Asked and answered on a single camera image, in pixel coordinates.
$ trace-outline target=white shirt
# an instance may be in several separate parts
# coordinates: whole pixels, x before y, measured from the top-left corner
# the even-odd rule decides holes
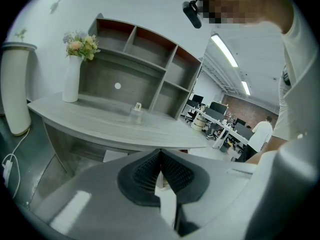
[[[255,151],[260,152],[265,142],[269,142],[273,129],[271,123],[262,121],[258,123],[252,130],[254,133],[250,138],[248,145]]]
[[[284,43],[284,58],[291,86],[279,81],[279,117],[273,130],[273,136],[289,141],[302,133],[299,130],[294,111],[286,102],[287,93],[294,88],[306,71],[316,66],[319,57],[319,45],[302,13],[293,4],[294,18],[291,29],[282,35]]]

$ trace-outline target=white ceiling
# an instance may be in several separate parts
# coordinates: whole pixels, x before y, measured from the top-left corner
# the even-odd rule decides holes
[[[210,39],[204,55],[203,71],[225,93],[278,113],[278,84],[285,65],[284,45],[278,28],[268,22],[255,26],[212,26],[212,34],[220,36],[239,67],[232,67]],[[246,95],[241,81],[247,82],[250,96]]]

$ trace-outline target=desk leg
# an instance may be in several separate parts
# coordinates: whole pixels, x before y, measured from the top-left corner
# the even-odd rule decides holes
[[[189,108],[186,107],[186,108],[185,108],[185,112],[184,112],[184,114],[183,114],[183,115],[184,115],[184,118],[186,118],[186,116],[187,116],[187,114],[188,114],[188,111],[189,111]]]
[[[200,113],[197,113],[197,114],[196,114],[194,120],[193,120],[192,123],[190,124],[190,127],[194,126],[195,121],[198,119],[199,115],[200,115]]]
[[[229,131],[228,133],[224,136],[223,140],[221,141],[221,145],[219,145],[219,148],[221,148],[222,144],[225,142],[226,138],[228,137],[229,135]]]
[[[217,138],[215,140],[215,143],[212,145],[213,149],[215,149],[218,146],[218,143],[220,142],[220,140],[221,140],[222,136],[225,134],[225,132],[226,132],[226,128],[223,128],[223,131],[221,132],[219,138]]]

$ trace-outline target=white vase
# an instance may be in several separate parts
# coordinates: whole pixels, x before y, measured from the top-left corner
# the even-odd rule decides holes
[[[79,56],[69,56],[69,67],[66,72],[62,100],[64,102],[76,102],[78,100],[80,66],[83,59]]]
[[[25,42],[2,44],[1,99],[6,121],[13,135],[24,134],[31,126],[26,98],[26,70],[29,53],[37,47]]]

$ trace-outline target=black camera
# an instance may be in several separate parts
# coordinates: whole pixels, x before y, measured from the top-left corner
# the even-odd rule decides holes
[[[188,19],[191,21],[192,25],[196,29],[200,29],[202,24],[201,24],[201,19],[199,16],[199,9],[196,5],[198,0],[192,0],[190,2],[184,2],[182,4],[182,10],[185,13],[185,15],[188,17]]]

